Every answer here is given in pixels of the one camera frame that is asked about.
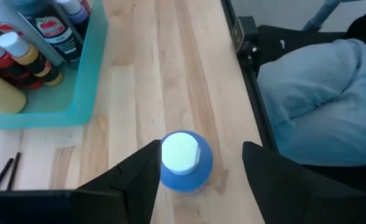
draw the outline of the wood grain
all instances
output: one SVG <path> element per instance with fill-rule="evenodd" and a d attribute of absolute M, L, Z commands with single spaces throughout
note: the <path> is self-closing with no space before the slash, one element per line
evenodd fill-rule
<path fill-rule="evenodd" d="M 0 169 L 23 153 L 17 189 L 75 188 L 153 139 L 204 136 L 214 153 L 198 193 L 160 183 L 153 224 L 264 223 L 242 143 L 260 143 L 220 0 L 103 0 L 109 32 L 92 120 L 64 129 L 0 131 Z"/>

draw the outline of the yellow bottle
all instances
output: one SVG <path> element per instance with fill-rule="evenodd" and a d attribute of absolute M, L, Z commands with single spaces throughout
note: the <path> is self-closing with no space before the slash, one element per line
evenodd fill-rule
<path fill-rule="evenodd" d="M 4 48 L 12 58 L 24 65 L 28 71 L 41 78 L 46 85 L 55 86 L 63 80 L 63 74 L 58 68 L 32 44 L 23 40 L 16 32 L 8 32 L 0 36 L 0 46 Z"/>
<path fill-rule="evenodd" d="M 18 113 L 26 103 L 27 97 L 20 90 L 0 78 L 0 113 Z"/>

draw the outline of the white bottle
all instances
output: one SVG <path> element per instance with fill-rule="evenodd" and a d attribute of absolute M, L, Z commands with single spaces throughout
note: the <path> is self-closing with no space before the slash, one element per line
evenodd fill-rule
<path fill-rule="evenodd" d="M 14 31 L 22 35 L 56 66 L 64 62 L 61 55 L 5 0 L 0 0 L 0 31 L 3 33 Z"/>
<path fill-rule="evenodd" d="M 187 133 L 169 135 L 162 143 L 162 162 L 170 172 L 187 175 L 199 164 L 201 149 L 193 136 Z"/>

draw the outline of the wooden table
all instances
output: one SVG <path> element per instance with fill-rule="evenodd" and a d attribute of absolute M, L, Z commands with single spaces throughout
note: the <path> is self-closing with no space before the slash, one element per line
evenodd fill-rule
<path fill-rule="evenodd" d="M 16 189 L 76 188 L 151 140 L 192 130 L 213 149 L 211 178 L 196 195 L 160 184 L 152 223 L 264 223 L 241 159 L 242 143 L 260 137 L 220 0 L 104 6 L 110 28 L 92 120 L 0 130 L 0 170 L 20 151 Z"/>

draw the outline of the blue container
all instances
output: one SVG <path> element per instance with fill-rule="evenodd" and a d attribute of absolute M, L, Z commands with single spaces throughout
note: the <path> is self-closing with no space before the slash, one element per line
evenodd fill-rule
<path fill-rule="evenodd" d="M 27 106 L 18 114 L 0 114 L 0 129 L 87 123 L 96 100 L 107 31 L 108 20 L 102 1 L 95 1 L 78 70 L 65 65 L 61 84 L 27 91 Z"/>
<path fill-rule="evenodd" d="M 162 163 L 160 168 L 160 180 L 166 187 L 177 192 L 196 192 L 203 187 L 210 177 L 213 168 L 213 152 L 206 140 L 192 131 L 175 131 L 163 137 L 162 143 L 169 135 L 175 133 L 187 133 L 195 138 L 201 149 L 199 163 L 193 172 L 186 175 L 176 175 Z"/>

